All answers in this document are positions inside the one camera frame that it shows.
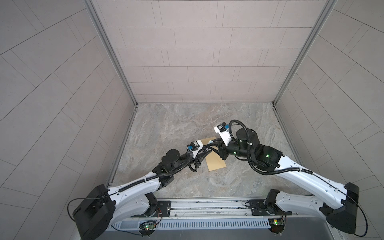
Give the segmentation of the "tan kraft envelope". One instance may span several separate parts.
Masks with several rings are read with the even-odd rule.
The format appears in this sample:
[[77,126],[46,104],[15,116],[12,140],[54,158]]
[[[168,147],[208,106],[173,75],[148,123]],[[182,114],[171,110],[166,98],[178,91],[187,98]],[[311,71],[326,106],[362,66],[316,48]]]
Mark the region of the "tan kraft envelope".
[[[214,139],[216,139],[216,137],[202,139],[201,141],[204,145],[206,145],[210,141],[213,141]],[[220,156],[216,154],[214,151],[212,151],[209,155],[207,155],[206,163],[207,163],[209,172],[227,167],[225,161],[222,160]]]

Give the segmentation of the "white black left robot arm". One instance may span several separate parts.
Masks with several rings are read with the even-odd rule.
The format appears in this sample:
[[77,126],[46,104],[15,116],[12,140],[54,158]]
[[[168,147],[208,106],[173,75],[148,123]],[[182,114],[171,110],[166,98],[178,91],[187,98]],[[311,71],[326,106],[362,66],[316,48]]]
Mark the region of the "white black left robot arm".
[[184,168],[196,171],[211,153],[208,148],[188,147],[183,155],[176,149],[167,151],[161,162],[145,176],[119,187],[101,184],[91,190],[72,213],[82,240],[95,240],[110,225],[129,217],[152,216],[158,206],[154,192],[169,185]]

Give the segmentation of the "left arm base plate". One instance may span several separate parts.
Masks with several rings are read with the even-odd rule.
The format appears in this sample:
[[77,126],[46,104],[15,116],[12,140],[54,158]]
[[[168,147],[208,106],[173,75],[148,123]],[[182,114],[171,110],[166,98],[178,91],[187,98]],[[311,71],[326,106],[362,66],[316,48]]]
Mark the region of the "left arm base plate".
[[169,217],[171,211],[171,201],[158,201],[157,206],[150,206],[150,208],[142,215],[135,215],[132,218],[155,218],[159,217],[160,214],[162,217]]

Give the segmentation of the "green circuit board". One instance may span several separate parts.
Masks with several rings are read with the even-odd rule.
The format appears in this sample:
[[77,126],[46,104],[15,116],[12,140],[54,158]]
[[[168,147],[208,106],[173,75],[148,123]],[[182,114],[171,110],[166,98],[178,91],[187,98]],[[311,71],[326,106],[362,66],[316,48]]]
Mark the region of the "green circuit board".
[[139,225],[139,231],[144,232],[144,231],[154,231],[157,227],[157,222],[155,221],[146,221],[143,223],[140,223]]
[[282,219],[268,219],[270,228],[269,231],[273,234],[281,234],[285,229],[285,221]]

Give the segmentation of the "left green circuit board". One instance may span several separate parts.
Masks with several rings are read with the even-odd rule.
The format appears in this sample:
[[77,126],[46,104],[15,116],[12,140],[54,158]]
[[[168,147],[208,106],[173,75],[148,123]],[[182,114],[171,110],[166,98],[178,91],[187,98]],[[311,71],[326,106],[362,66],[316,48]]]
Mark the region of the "left green circuit board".
[[146,221],[143,223],[140,223],[139,225],[139,231],[144,232],[144,231],[154,231],[157,227],[157,222],[155,221]]

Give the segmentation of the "aluminium corner post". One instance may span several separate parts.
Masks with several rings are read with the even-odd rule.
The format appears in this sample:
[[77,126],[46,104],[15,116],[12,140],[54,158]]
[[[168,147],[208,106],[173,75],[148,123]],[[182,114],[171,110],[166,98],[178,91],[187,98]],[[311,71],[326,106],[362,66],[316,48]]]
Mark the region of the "aluminium corner post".
[[119,63],[119,60],[118,60],[118,57],[111,45],[111,42],[107,36],[107,33],[105,31],[105,28],[101,22],[101,19],[96,11],[96,8],[95,8],[95,5],[93,3],[93,1],[90,1],[90,0],[84,0],[84,5],[85,5],[85,8],[87,10],[87,12],[89,13],[90,15],[90,18],[91,18],[91,21],[93,22],[95,28],[96,28],[96,31],[98,32],[99,34],[99,37],[101,39],[101,42],[102,44],[104,45],[110,59],[111,59],[111,62],[115,68],[115,70],[117,71],[117,74],[118,76],[120,77],[121,81],[123,82],[123,85],[125,86],[126,90],[128,91],[128,94],[132,100],[132,102],[134,103],[134,105],[137,107],[138,106],[138,102],[134,96],[134,93],[132,91],[132,89],[130,88],[129,86],[129,83],[127,81],[127,78],[123,72],[123,69]]
[[326,1],[322,11],[319,14],[319,17],[315,21],[315,24],[313,28],[310,31],[309,36],[307,37],[302,49],[300,50],[293,66],[291,67],[289,73],[287,74],[287,77],[285,81],[283,82],[281,89],[279,90],[276,98],[272,101],[272,104],[276,107],[281,100],[284,92],[288,88],[290,82],[294,78],[297,70],[299,69],[300,65],[302,64],[304,58],[308,54],[310,48],[312,47],[313,43],[315,42],[317,36],[319,35],[321,29],[323,28],[324,24],[326,23],[329,15],[331,14],[332,10],[334,9],[336,3],[338,0],[328,0]]

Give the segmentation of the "right aluminium corner post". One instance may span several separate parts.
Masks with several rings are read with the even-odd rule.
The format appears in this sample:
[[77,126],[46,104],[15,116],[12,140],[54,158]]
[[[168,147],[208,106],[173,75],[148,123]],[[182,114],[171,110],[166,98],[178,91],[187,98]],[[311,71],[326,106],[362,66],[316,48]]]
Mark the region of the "right aluminium corner post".
[[300,50],[293,66],[291,67],[289,73],[287,74],[287,77],[285,81],[283,82],[281,89],[279,90],[276,98],[272,101],[272,104],[276,107],[281,100],[284,92],[288,88],[290,82],[294,78],[297,70],[299,69],[300,65],[302,64],[304,58],[308,54],[310,48],[312,47],[313,43],[315,42],[317,36],[319,35],[321,29],[323,28],[324,24],[326,23],[329,15],[331,14],[332,10],[334,9],[336,3],[338,0],[328,0],[326,1],[322,11],[319,14],[319,17],[315,21],[315,24],[313,28],[310,31],[309,36],[307,37],[302,49]]

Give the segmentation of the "left aluminium corner post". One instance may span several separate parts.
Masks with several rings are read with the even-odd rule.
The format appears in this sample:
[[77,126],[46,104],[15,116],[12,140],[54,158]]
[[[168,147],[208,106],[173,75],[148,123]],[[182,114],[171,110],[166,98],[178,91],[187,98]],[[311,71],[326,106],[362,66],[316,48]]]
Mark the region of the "left aluminium corner post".
[[111,45],[111,42],[107,36],[107,33],[105,31],[105,28],[101,22],[101,19],[96,11],[96,8],[95,8],[95,5],[93,3],[93,1],[90,1],[90,0],[84,0],[84,5],[85,5],[85,8],[87,10],[87,12],[89,13],[90,15],[90,18],[91,18],[91,21],[93,22],[95,28],[96,28],[96,31],[98,32],[99,34],[99,37],[101,39],[101,42],[102,44],[104,45],[110,59],[111,59],[111,62],[115,68],[115,70],[117,71],[117,74],[118,76],[120,77],[121,81],[123,82],[123,85],[125,86],[126,90],[128,91],[128,94],[132,100],[132,102],[134,103],[134,105],[137,107],[138,106],[138,102],[134,96],[134,93],[132,91],[132,89],[130,88],[129,86],[129,83],[127,81],[127,78],[123,72],[123,69],[119,63],[119,60],[118,60],[118,57]]

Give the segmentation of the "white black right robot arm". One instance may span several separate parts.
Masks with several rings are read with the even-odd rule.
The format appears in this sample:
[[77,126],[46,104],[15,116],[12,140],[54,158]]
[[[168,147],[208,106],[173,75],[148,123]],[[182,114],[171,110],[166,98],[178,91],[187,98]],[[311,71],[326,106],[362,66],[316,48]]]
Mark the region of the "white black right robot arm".
[[303,213],[326,220],[332,227],[356,234],[360,189],[353,183],[341,184],[301,166],[281,151],[260,143],[255,130],[232,120],[214,128],[220,138],[200,144],[199,153],[212,151],[222,160],[232,155],[249,164],[263,176],[278,176],[310,193],[309,196],[291,195],[270,190],[262,208],[270,215],[285,217]]

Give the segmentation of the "right green circuit board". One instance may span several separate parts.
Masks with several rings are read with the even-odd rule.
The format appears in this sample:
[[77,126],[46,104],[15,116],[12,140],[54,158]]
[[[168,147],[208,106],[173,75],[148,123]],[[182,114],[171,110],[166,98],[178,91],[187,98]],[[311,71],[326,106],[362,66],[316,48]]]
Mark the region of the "right green circuit board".
[[285,221],[282,219],[268,219],[270,228],[269,231],[273,234],[281,234],[285,229]]

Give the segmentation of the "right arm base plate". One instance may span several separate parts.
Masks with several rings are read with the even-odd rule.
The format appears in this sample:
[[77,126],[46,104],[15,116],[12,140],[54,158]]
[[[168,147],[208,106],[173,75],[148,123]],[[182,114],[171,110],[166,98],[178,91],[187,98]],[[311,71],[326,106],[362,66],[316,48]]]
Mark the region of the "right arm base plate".
[[291,216],[292,212],[282,211],[274,205],[266,205],[265,200],[249,200],[245,203],[245,206],[251,209],[252,216]]

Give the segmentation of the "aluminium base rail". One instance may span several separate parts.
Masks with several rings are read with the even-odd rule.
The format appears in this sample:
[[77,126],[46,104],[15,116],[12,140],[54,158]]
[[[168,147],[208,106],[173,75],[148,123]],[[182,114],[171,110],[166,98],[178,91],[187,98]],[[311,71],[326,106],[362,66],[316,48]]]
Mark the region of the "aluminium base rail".
[[271,191],[267,197],[234,197],[234,198],[186,198],[186,199],[159,199],[158,201],[171,201],[169,217],[164,219],[234,219],[278,216],[252,216],[251,209],[245,206],[249,200],[265,200],[266,205],[276,204],[282,211],[291,211],[292,215],[311,216],[325,219],[320,211],[324,202],[315,196],[293,195],[285,192]]

